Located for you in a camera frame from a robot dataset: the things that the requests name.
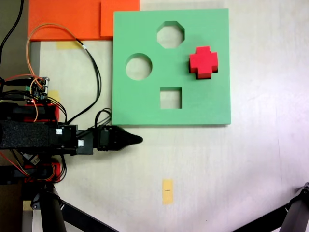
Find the white surface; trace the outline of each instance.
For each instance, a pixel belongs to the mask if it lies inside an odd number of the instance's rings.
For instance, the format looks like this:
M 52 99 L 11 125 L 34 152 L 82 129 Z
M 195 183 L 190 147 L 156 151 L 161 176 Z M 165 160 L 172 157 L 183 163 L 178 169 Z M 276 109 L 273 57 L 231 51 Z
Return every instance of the white surface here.
M 60 196 L 121 232 L 228 232 L 288 202 L 309 179 L 309 1 L 141 0 L 142 10 L 230 9 L 232 124 L 126 128 L 144 138 L 121 152 L 67 157 Z M 100 68 L 102 97 L 73 123 L 93 125 L 111 105 L 112 43 L 85 42 Z M 70 117 L 95 98 L 83 50 L 42 43 Z M 162 204 L 162 179 L 174 203 Z M 40 231 L 38 217 L 35 232 Z

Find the red cross block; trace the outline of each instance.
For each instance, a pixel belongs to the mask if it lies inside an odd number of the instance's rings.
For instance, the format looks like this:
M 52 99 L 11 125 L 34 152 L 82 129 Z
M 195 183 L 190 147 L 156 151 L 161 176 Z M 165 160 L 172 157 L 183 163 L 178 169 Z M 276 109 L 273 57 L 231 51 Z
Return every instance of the red cross block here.
M 210 47 L 197 47 L 196 54 L 190 55 L 190 73 L 196 73 L 197 79 L 211 79 L 218 66 L 218 53 L 211 52 Z

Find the green foam board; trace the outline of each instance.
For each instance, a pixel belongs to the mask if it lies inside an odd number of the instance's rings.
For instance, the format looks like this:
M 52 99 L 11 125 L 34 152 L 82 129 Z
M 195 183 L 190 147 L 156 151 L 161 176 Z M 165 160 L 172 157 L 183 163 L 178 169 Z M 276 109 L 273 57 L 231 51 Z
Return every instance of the green foam board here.
M 178 22 L 184 41 L 165 49 L 157 41 L 162 25 Z M 196 47 L 218 52 L 219 70 L 211 80 L 189 73 Z M 152 62 L 144 80 L 132 80 L 126 65 L 134 54 Z M 114 13 L 112 123 L 115 125 L 230 124 L 228 9 Z M 161 109 L 160 90 L 181 88 L 182 108 Z

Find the orange foam piece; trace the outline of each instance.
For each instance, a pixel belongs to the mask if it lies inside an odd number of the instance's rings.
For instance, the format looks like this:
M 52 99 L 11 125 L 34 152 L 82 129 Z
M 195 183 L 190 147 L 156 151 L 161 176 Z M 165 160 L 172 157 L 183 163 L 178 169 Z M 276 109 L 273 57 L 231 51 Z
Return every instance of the orange foam piece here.
M 43 23 L 58 23 L 80 40 L 99 40 L 101 0 L 29 0 L 28 35 Z M 32 41 L 74 40 L 54 27 L 39 29 Z
M 112 40 L 113 18 L 115 11 L 139 11 L 140 0 L 102 0 L 101 3 L 101 37 Z
M 28 35 L 43 23 L 58 23 L 80 40 L 111 40 L 114 11 L 138 11 L 140 0 L 29 0 Z M 74 40 L 56 27 L 39 29 L 32 41 Z

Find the red electronic component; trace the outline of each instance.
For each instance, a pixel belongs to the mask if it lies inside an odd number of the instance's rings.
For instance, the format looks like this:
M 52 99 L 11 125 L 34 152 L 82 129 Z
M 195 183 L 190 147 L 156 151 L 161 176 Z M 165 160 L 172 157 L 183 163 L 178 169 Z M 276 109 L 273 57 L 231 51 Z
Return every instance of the red electronic component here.
M 61 167 L 60 167 L 60 163 L 55 163 L 53 162 L 52 165 L 55 167 L 55 175 L 51 180 L 47 180 L 48 181 L 59 181 L 59 177 L 60 177 L 60 173 L 61 173 Z M 41 164 L 41 166 L 50 166 L 50 164 Z M 27 169 L 34 169 L 35 166 L 31 166 L 31 165 L 25 165 L 24 169 L 25 171 L 27 171 Z M 25 182 L 34 182 L 35 180 L 31 179 L 30 177 L 26 177 L 25 178 Z
M 33 107 L 34 108 L 34 105 L 25 105 L 27 107 Z M 37 107 L 44 107 L 44 105 L 42 104 L 37 104 Z M 60 110 L 58 107 L 55 106 L 55 116 L 57 118 L 57 121 L 59 121 L 59 117 L 60 117 Z M 33 122 L 34 120 L 34 117 L 25 117 L 24 118 L 24 122 Z M 40 118 L 40 114 L 38 116 L 38 119 L 36 120 L 37 122 L 49 122 L 51 119 L 50 118 Z
M 190 55 L 190 73 L 196 73 L 197 79 L 211 79 L 218 72 L 218 53 L 210 47 L 197 47 L 196 54 Z

